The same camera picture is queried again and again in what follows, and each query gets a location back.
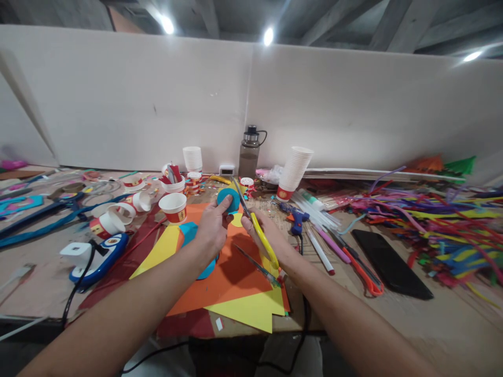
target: water bottle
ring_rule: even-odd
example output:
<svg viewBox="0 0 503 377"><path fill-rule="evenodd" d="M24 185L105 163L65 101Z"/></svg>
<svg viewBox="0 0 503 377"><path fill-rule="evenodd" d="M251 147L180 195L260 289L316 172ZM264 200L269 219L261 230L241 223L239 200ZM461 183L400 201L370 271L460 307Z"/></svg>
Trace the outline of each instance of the water bottle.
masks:
<svg viewBox="0 0 503 377"><path fill-rule="evenodd" d="M265 132L265 137L261 143L258 141L259 132ZM260 146L266 141L267 131L257 131L257 126L248 126L243 134L241 149L239 151L239 170L241 178L249 177L255 179L255 170L257 170L258 153Z"/></svg>

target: hand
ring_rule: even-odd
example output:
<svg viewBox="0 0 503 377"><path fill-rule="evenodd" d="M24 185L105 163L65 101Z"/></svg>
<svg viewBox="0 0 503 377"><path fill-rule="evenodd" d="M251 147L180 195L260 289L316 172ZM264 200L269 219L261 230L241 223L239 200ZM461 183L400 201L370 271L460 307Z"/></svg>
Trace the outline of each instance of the hand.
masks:
<svg viewBox="0 0 503 377"><path fill-rule="evenodd" d="M284 263L288 256L292 255L292 253L297 254L295 249L289 244L288 240L269 217L267 217L262 211L255 208L251 208L250 212L255 213L255 216L257 216L260 227L262 228L262 231L264 231L264 235L271 244L272 250L274 251L274 254L276 254L276 258L278 258L280 264ZM255 232L252 221L248 217L243 216L241 218L241 224L247 233L253 238L253 241L257 244L260 252L269 259L262 241L260 241L260 238Z"/></svg>
<svg viewBox="0 0 503 377"><path fill-rule="evenodd" d="M222 250L227 239L227 227L234 219L233 215L226 213L231 203L231 195L226 196L220 205L215 200L208 204L201 216L195 239L207 248L210 261Z"/></svg>

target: yellow scissors handle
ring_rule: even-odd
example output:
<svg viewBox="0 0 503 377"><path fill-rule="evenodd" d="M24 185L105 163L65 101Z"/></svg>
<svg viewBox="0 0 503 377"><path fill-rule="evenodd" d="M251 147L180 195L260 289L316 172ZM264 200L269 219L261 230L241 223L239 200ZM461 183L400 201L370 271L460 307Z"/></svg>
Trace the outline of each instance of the yellow scissors handle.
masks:
<svg viewBox="0 0 503 377"><path fill-rule="evenodd" d="M262 241L262 244L266 248L267 254L269 255L269 259L271 260L272 268L277 270L279 268L278 258L276 258L276 254L274 254L271 244L269 243L269 240L266 238L266 235L262 231L262 228L258 223L257 216L255 216L253 212L251 213L251 222L253 223L255 232L257 232L258 238L260 238L260 241Z"/></svg>

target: glue gun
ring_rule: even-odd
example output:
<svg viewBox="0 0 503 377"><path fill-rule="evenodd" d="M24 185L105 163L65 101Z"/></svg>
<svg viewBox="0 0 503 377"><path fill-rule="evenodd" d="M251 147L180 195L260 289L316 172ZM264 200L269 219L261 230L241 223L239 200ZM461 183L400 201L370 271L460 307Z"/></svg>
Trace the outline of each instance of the glue gun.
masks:
<svg viewBox="0 0 503 377"><path fill-rule="evenodd" d="M283 212L289 214L287 217L287 220L290 220L293 222L292 228L290 231L292 232L293 236L298 236L302 234L302 223L304 221L309 220L309 214L300 211L298 208L295 208L294 206L287 204L287 203L280 203L279 204L279 209L282 210Z"/></svg>

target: black cable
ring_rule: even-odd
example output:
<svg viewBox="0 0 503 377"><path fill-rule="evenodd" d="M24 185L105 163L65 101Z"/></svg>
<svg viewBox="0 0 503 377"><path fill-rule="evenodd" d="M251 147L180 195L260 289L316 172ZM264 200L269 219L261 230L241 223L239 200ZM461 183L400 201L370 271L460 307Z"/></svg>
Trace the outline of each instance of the black cable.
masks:
<svg viewBox="0 0 503 377"><path fill-rule="evenodd" d="M68 311L70 311L70 305L72 305L73 297L75 296L77 289L79 289L80 284L82 283L82 280L84 280L85 275L89 271L89 268L91 267L91 263L93 262L93 259L94 259L94 254L96 253L96 246L97 246L96 242L94 240L91 240L91 241L89 241L89 243L91 244L91 255L89 256L89 262L85 266L84 273L80 276L80 278L75 283L75 286L72 289L72 293L70 293L70 297L68 297L67 304L64 307L63 316L61 317L61 330L62 331L64 331L64 328L67 325Z"/></svg>
<svg viewBox="0 0 503 377"><path fill-rule="evenodd" d="M302 237L302 235L299 235L299 238L300 238L300 241L301 241L301 244L300 244L300 253L301 255L304 255L304 238ZM278 365L276 364L273 364L269 361L263 361L263 362L257 362L255 360L252 360L250 359L248 356L245 356L243 354L240 354L240 353L237 353L235 352L234 350L226 350L227 353L230 353L230 354L233 354L234 356L238 356L242 359L245 359L247 360L248 362L254 364L257 368L260 368L260 367L270 367L270 368L273 368L273 369L276 369L278 372L281 372L283 374L286 374L286 375L290 375L292 372L293 372L293 368L295 368L295 364L297 362L297 357L299 356L299 353L300 353L300 350L302 348L302 345L304 344L304 341L305 341L305 337L307 336L308 334L308 330L309 330L309 323L311 322L311 307L309 306L309 302L308 300L306 299L306 297L304 295L302 295L302 301L304 303L304 325L302 327L302 334L301 334L301 337L300 337L300 342L299 342L299 345L297 346L297 349L295 350L294 354L293 354L293 358L292 358L292 364L290 366L290 369L284 369L282 367L279 367ZM136 369L138 366L140 366L141 363L143 363L144 361L150 359L151 357L159 354L159 353L162 353L162 352L167 352L167 351L171 351L175 348L179 348L179 347L182 347L182 346L185 346L189 344L188 341L185 341L185 342L182 342L182 343L178 343L178 344L175 344L173 346L170 346L170 347L165 347L165 348L161 348L161 349L158 349L157 351L154 351L148 355L146 355L143 359L141 359L140 361L138 361L134 366L132 366L131 368L129 369L126 369L126 370L122 370L122 374L126 374L126 373L129 373L129 372L132 372L134 369ZM219 353L219 354L222 354L222 350L219 349L219 350L206 350L206 352L216 352L216 353Z"/></svg>

